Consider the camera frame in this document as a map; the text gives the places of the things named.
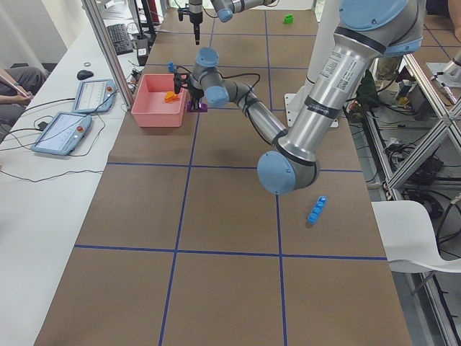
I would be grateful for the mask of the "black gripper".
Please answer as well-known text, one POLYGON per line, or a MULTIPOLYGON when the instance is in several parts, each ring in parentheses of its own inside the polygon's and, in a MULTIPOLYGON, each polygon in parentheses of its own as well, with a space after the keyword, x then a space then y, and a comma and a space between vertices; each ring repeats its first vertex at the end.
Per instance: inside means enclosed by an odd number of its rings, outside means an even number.
POLYGON ((197 85, 191 73, 174 72, 174 93, 179 94, 182 89, 186 89, 190 95, 191 110, 197 110, 205 93, 197 85))
MULTIPOLYGON (((184 20, 184 16, 189 17, 189 21, 193 25, 194 35, 200 36, 200 25, 203 21, 202 2, 188 1, 184 6, 177 9, 179 21, 184 20)), ((195 45, 200 45, 200 37, 195 37, 195 45)))

